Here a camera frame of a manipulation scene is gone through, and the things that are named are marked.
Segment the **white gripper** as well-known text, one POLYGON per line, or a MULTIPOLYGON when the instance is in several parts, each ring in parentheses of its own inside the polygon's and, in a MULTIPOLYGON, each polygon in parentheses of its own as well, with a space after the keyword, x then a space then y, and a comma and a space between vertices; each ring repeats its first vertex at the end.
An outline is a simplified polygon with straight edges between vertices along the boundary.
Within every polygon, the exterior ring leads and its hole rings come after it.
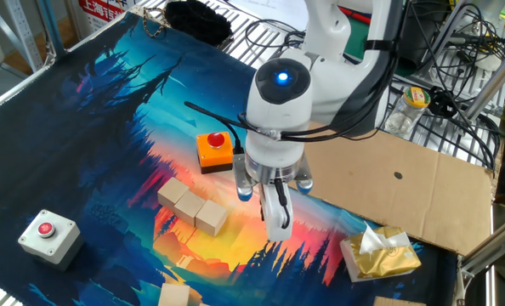
POLYGON ((260 186, 262 216, 269 241, 292 236, 293 209, 288 185, 281 180, 260 186))

